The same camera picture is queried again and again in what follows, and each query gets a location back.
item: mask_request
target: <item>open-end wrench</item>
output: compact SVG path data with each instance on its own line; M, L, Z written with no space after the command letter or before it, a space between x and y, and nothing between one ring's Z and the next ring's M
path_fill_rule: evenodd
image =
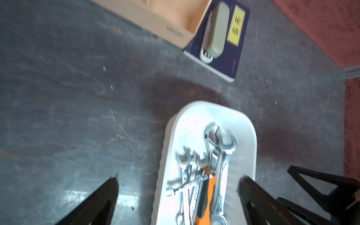
M217 163L217 179L215 183L214 202L211 215L212 225L227 225L224 217L224 200L226 192L226 183L228 180L229 161L232 153L235 151L237 143L233 135L231 136L231 143L224 144L223 137L219 139L219 157Z
M190 154L186 152L185 159L182 159L180 156L177 158L177 163L181 168L181 178L183 179L183 184L186 184L190 180L189 176L189 165L191 161ZM183 221L184 225L190 225L190 209L189 209L189 191L186 190L183 192Z
M209 154L209 168L204 169L205 172L216 170L217 157L218 157L218 137L221 136L221 129L215 122L210 123L204 132L204 141ZM200 194L198 196L199 206L196 210L196 225L209 225L211 216L211 202L215 187L216 177L202 182L200 186Z
M205 174L204 168L209 167L209 157L207 156L207 154L205 152L204 152L204 159L202 159L202 160L200 159L200 155L197 153L196 166L198 168L197 177L203 176ZM209 176L209 179L213 178L215 175L216 175L215 171L212 171L212 176ZM197 208L199 207L198 196L199 196L200 186L201 186L201 181L198 182L196 184L196 186L194 187L193 192L191 194L191 198L190 198L190 216L191 216L190 222L191 222L191 224L194 224L196 221L195 212L197 211Z
M175 189L168 189L166 191L166 196L174 196L180 192L184 192L186 190L189 190L190 188L196 186L197 184L199 184L200 182L204 181L204 180L208 180L208 179L211 179L213 178L214 176L216 176L216 171L213 170L211 171L210 173L208 174L205 174L203 176L198 176L195 180L193 181L190 181L184 185L182 185L181 187L179 188L175 188Z

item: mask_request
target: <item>gray plastic object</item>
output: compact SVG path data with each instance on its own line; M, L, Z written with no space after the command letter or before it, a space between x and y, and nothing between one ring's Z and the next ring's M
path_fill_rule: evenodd
M211 28L209 39L206 46L206 52L214 59L219 57L225 45L226 32L228 30L230 8L221 1L212 11Z

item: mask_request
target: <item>white plastic tray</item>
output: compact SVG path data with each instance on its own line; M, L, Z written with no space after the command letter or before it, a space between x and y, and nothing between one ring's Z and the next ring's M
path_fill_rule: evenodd
M236 190L242 176L255 179L257 141L254 126L245 114L204 101L186 105L166 126L151 215L152 225L176 225L175 217L180 210L182 195L167 197L165 192L168 182L173 188L181 185L177 155L184 154L184 147L189 147L202 156L202 152L206 152L204 131L211 122L229 128L237 141L237 148L229 163L224 215L228 225L246 225Z

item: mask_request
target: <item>chrome wrench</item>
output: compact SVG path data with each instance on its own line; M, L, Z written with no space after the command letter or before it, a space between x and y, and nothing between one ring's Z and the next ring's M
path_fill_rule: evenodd
M217 163L217 179L215 184L214 205L212 208L211 224L227 225L224 217L224 200L226 192L226 183L228 180L229 161L232 153L237 146L236 140L231 135L231 143L224 144L223 137L219 139L219 158Z

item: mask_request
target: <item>white bin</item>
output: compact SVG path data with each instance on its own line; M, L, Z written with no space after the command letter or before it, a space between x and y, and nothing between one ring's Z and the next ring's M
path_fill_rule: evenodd
M165 192L168 181L173 188L181 185L181 169L177 163L177 155L184 154L184 147L199 152L201 156L202 152L207 151L203 135L206 126L211 122L229 128L237 141L237 148L229 163L224 215L228 225L246 225L236 190L242 176L255 179L257 141L254 126L245 114L204 101L186 105L166 126L151 215L152 225L176 225L175 217L180 210L182 195L167 197Z

